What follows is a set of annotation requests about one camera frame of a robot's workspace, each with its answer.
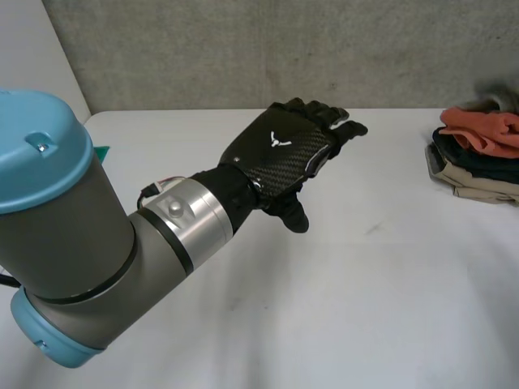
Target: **black glove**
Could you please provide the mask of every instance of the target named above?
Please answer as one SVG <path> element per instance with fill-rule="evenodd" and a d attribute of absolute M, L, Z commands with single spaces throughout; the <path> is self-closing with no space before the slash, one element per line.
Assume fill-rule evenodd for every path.
<path fill-rule="evenodd" d="M 305 233 L 308 219 L 297 192 L 346 142 L 367 133 L 365 126 L 352 121 L 330 128 L 348 117 L 342 108 L 318 101 L 274 103 L 229 145 L 220 166 L 233 166 L 248 178 L 256 208 L 279 216 L 295 233 Z"/>

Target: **white tabletop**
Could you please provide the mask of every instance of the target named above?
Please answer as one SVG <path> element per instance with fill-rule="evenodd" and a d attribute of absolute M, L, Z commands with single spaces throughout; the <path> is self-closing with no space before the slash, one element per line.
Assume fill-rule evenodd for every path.
<path fill-rule="evenodd" d="M 87 122 L 127 212 L 214 167 L 259 110 L 112 112 Z M 437 109 L 354 109 L 370 133 L 300 195 L 304 235 L 254 212 L 233 241 L 77 370 L 40 355 L 0 293 L 0 387 L 519 387 L 519 210 L 452 196 L 424 148 Z"/>

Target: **cable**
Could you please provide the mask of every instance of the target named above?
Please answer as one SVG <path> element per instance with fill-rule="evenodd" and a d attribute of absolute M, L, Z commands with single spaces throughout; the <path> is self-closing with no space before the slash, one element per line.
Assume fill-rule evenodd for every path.
<path fill-rule="evenodd" d="M 137 199 L 137 209 L 143 207 L 144 199 L 159 195 L 160 193 L 162 193 L 164 188 L 166 188 L 171 182 L 178 179 L 183 179 L 183 177 L 172 176 L 146 186 L 144 189 L 140 191 L 139 198 Z"/>
<path fill-rule="evenodd" d="M 144 199 L 147 199 L 148 197 L 157 196 L 162 192 L 162 185 L 158 182 L 154 182 L 153 184 L 150 184 L 146 186 L 144 189 L 140 191 L 139 198 L 137 199 L 137 209 L 140 209 L 143 207 L 143 201 Z"/>
<path fill-rule="evenodd" d="M 22 286 L 14 277 L 0 274 L 0 285 L 11 286 L 12 288 L 19 288 Z"/>

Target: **black band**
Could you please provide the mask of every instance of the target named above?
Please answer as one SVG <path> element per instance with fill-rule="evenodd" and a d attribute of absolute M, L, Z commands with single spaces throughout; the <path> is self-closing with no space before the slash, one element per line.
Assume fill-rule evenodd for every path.
<path fill-rule="evenodd" d="M 92 297 L 95 297 L 99 293 L 103 293 L 106 289 L 111 288 L 117 281 L 119 281 L 122 276 L 125 275 L 125 273 L 130 268 L 131 264 L 133 263 L 133 260 L 135 259 L 135 256 L 137 255 L 137 234 L 135 233 L 135 229 L 133 230 L 133 246 L 131 247 L 131 251 L 128 255 L 127 260 L 124 262 L 124 264 L 115 272 L 113 276 L 111 276 L 108 280 L 105 282 L 100 283 L 97 285 L 94 289 L 90 289 L 88 292 L 76 294 L 72 297 L 64 297 L 64 298 L 47 298 L 47 297 L 38 297 L 40 300 L 48 302 L 49 304 L 59 304 L 59 305 L 65 305 L 65 304 L 75 304 L 78 302 L 82 302 L 85 300 L 88 300 Z"/>
<path fill-rule="evenodd" d="M 233 226 L 233 234 L 258 206 L 258 199 L 245 174 L 232 165 L 221 165 L 191 179 L 205 186 L 225 209 Z"/>
<path fill-rule="evenodd" d="M 178 260 L 186 272 L 186 276 L 189 276 L 194 270 L 193 261 L 191 261 L 191 257 L 174 232 L 171 231 L 167 224 L 155 212 L 150 211 L 147 208 L 140 208 L 137 213 L 146 219 L 149 224 L 155 227 L 159 233 L 161 233 L 162 237 L 166 242 L 168 242 L 174 253 L 177 255 Z"/>
<path fill-rule="evenodd" d="M 21 285 L 14 277 L 6 276 L 5 274 L 0 274 L 0 284 L 5 286 L 11 286 L 12 288 L 19 288 Z"/>

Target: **green object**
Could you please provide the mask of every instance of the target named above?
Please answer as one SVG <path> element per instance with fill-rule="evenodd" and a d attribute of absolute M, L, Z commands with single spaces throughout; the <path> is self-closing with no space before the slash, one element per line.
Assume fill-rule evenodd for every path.
<path fill-rule="evenodd" d="M 108 154 L 108 150 L 110 150 L 110 146 L 100 146 L 95 147 L 94 152 L 97 154 L 97 158 L 103 163 L 103 160 L 105 160 L 106 154 Z"/>

